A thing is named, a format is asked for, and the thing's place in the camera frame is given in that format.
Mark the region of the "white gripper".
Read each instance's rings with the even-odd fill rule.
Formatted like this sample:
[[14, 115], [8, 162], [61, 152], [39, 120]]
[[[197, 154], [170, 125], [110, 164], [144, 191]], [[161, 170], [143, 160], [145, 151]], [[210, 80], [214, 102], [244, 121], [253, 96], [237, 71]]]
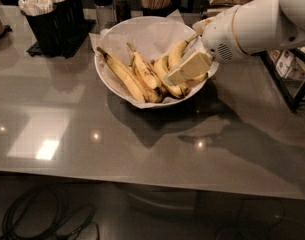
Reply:
[[[215, 17], [208, 17], [192, 25], [193, 30], [202, 35], [202, 44], [206, 51], [219, 63], [240, 61], [248, 56], [241, 48], [236, 28], [235, 16], [240, 5], [220, 12]], [[206, 73], [212, 64], [207, 53], [193, 51], [188, 53], [167, 73], [170, 85], [179, 85]]]

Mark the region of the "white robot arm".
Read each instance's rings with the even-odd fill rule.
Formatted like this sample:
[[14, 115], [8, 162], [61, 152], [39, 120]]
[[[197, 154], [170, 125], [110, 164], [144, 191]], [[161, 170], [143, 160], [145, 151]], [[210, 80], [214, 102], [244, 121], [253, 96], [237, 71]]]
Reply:
[[241, 61], [267, 50], [305, 46], [305, 0], [253, 0], [201, 25], [214, 63]]

